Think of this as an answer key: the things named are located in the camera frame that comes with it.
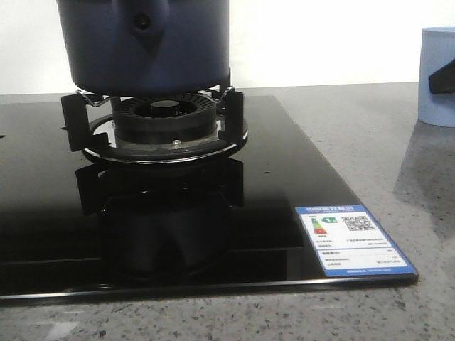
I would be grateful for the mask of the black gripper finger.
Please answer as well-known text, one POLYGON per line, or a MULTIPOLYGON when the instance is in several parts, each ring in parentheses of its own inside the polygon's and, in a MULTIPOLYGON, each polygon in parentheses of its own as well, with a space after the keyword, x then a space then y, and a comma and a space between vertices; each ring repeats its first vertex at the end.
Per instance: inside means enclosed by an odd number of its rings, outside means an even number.
POLYGON ((432 94, 455 92, 455 60, 447 63, 429 76, 429 90, 432 94))

